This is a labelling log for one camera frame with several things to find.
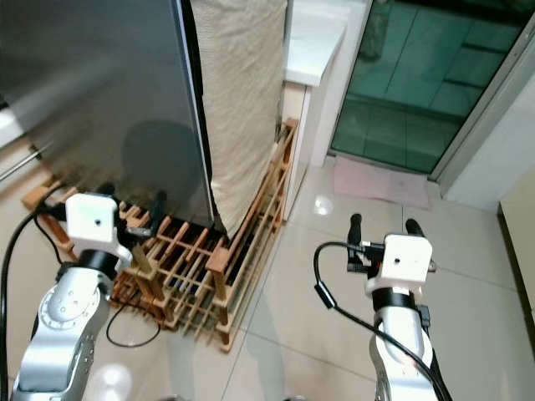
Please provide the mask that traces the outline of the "green glass sliding door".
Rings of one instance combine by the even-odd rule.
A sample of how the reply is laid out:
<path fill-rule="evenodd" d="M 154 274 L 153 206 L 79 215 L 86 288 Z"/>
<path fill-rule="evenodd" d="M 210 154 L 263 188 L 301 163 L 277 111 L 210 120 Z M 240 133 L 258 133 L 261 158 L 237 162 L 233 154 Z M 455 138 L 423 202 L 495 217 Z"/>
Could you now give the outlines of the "green glass sliding door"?
<path fill-rule="evenodd" d="M 535 0 L 371 0 L 329 152 L 430 175 Z"/>

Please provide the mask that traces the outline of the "beige cloth cover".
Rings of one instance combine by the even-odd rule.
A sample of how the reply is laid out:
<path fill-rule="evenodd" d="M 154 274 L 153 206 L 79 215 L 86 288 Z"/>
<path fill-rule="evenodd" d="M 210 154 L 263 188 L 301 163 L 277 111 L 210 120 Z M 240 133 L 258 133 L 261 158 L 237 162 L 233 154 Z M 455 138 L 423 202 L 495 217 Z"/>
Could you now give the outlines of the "beige cloth cover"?
<path fill-rule="evenodd" d="M 191 0 L 211 158 L 227 236 L 251 210 L 275 148 L 288 0 Z"/>

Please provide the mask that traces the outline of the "white counter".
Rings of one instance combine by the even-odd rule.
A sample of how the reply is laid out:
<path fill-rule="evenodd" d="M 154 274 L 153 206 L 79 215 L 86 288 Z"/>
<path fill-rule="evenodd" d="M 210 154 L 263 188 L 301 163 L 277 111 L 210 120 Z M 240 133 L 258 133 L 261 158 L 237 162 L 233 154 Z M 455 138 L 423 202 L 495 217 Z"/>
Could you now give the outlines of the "white counter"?
<path fill-rule="evenodd" d="M 321 167 L 343 108 L 371 0 L 292 0 L 282 119 L 298 119 L 295 170 Z"/>

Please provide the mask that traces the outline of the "wooden slatted rack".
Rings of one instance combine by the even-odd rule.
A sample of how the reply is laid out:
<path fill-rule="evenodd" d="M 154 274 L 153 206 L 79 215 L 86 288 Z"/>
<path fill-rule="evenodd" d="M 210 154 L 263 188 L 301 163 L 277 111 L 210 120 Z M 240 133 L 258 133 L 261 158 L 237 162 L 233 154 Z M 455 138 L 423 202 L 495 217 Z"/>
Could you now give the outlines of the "wooden slatted rack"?
<path fill-rule="evenodd" d="M 183 332 L 229 353 L 268 256 L 286 224 L 292 149 L 299 122 L 287 119 L 267 173 L 233 237 L 173 217 L 136 251 L 119 272 L 112 305 L 126 302 L 167 331 Z"/>

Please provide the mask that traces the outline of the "beige kitchen cabinet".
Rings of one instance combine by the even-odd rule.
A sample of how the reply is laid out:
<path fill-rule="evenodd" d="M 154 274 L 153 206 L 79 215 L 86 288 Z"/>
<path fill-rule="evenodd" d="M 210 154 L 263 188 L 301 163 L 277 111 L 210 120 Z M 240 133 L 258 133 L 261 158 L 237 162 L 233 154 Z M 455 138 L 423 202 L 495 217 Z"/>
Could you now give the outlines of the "beige kitchen cabinet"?
<path fill-rule="evenodd" d="M 8 108 L 0 109 L 0 175 L 30 153 L 34 145 L 24 134 L 15 114 Z"/>

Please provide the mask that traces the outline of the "grey fridge door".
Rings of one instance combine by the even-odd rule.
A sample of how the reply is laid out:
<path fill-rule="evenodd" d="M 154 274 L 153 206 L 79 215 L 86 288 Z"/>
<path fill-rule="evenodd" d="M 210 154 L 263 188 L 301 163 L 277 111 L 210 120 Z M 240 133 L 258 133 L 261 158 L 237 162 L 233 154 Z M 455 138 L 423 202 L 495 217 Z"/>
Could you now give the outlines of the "grey fridge door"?
<path fill-rule="evenodd" d="M 0 93 L 65 183 L 222 228 L 191 0 L 1 0 Z"/>

